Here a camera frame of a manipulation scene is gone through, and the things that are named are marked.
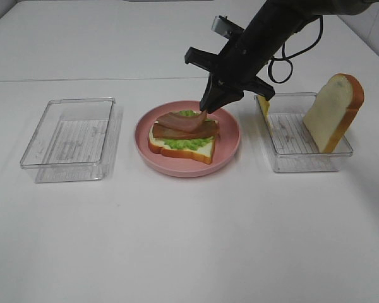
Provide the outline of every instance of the bread crust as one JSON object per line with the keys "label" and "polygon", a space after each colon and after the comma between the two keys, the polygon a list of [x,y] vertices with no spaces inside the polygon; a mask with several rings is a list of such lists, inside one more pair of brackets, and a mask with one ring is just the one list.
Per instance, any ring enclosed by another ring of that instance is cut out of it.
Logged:
{"label": "bread crust", "polygon": [[351,103],[348,105],[346,113],[341,119],[339,125],[337,126],[330,139],[328,140],[326,147],[323,149],[323,153],[331,153],[334,151],[341,137],[344,135],[348,127],[351,125],[351,122],[354,120],[359,108],[362,106],[364,102],[364,90],[359,81],[350,74],[342,73],[335,74],[332,78],[335,78],[339,75],[345,76],[348,82],[352,85],[352,100]]}
{"label": "bread crust", "polygon": [[149,149],[153,153],[159,153],[166,157],[172,157],[172,158],[187,158],[187,159],[193,159],[195,161],[203,162],[205,164],[211,164],[212,163],[212,157],[215,153],[215,141],[216,137],[212,140],[212,152],[211,157],[207,157],[205,155],[201,155],[199,153],[193,152],[191,150],[171,150],[169,148],[164,148],[163,146],[157,146],[154,145],[152,142],[150,142],[150,139],[147,139]]}

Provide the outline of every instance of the black cable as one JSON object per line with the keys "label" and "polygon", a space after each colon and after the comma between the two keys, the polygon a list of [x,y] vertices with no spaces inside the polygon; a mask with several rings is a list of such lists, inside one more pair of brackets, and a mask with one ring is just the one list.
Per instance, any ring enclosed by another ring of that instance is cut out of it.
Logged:
{"label": "black cable", "polygon": [[[282,44],[281,58],[275,58],[275,57],[271,58],[270,64],[268,65],[268,76],[270,77],[270,79],[271,79],[272,82],[274,82],[276,84],[282,84],[282,83],[285,83],[286,81],[288,81],[291,78],[292,73],[293,73],[293,63],[291,62],[291,59],[295,58],[296,56],[301,55],[301,54],[303,54],[303,53],[305,53],[307,51],[310,51],[312,48],[314,48],[314,46],[317,45],[317,43],[319,43],[319,41],[320,41],[320,39],[322,38],[322,35],[323,35],[323,16],[319,16],[319,22],[320,22],[320,29],[319,29],[319,33],[318,33],[317,39],[309,47],[307,47],[307,48],[305,48],[305,49],[303,49],[303,50],[301,50],[299,52],[296,52],[293,55],[286,56],[285,55],[285,44]],[[272,75],[272,66],[274,65],[275,61],[285,61],[285,62],[287,62],[291,66],[291,71],[289,72],[289,75],[286,77],[285,80],[277,81],[274,78],[274,76]]]}

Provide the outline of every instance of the toast slice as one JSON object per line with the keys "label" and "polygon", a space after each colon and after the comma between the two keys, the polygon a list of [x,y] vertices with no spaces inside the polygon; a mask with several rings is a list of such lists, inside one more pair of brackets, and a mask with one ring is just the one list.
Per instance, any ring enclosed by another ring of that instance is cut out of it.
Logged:
{"label": "toast slice", "polygon": [[318,92],[303,117],[320,153],[331,153],[364,102],[364,91],[355,77],[335,74]]}
{"label": "toast slice", "polygon": [[159,153],[166,157],[173,158],[188,158],[193,159],[205,164],[211,164],[215,151],[216,137],[208,139],[208,143],[198,147],[196,150],[192,150],[188,147],[181,149],[173,148],[166,143],[165,139],[158,139],[153,137],[153,126],[150,128],[148,135],[149,149],[154,153]]}

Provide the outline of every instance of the sandwich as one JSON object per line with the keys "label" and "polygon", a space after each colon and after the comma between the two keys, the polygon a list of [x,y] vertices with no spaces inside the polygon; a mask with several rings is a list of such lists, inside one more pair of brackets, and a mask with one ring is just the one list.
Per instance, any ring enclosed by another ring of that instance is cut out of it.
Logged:
{"label": "sandwich", "polygon": [[364,91],[349,74],[335,74],[303,117],[320,153],[334,151],[364,102]]}
{"label": "sandwich", "polygon": [[157,118],[148,134],[148,146],[166,157],[188,158],[211,164],[219,125],[207,113],[170,112]]}

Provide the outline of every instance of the bacon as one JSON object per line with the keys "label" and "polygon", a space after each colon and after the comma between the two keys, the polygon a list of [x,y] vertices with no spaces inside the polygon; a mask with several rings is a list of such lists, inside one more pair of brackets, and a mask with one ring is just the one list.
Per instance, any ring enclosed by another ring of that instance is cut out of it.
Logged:
{"label": "bacon", "polygon": [[190,133],[200,127],[206,118],[207,112],[205,110],[201,114],[193,117],[185,117],[174,112],[169,112],[157,118],[157,121],[160,125],[167,128]]}
{"label": "bacon", "polygon": [[196,139],[215,136],[219,132],[219,127],[215,121],[204,121],[200,127],[191,133],[167,128],[160,123],[153,125],[153,137],[165,139]]}

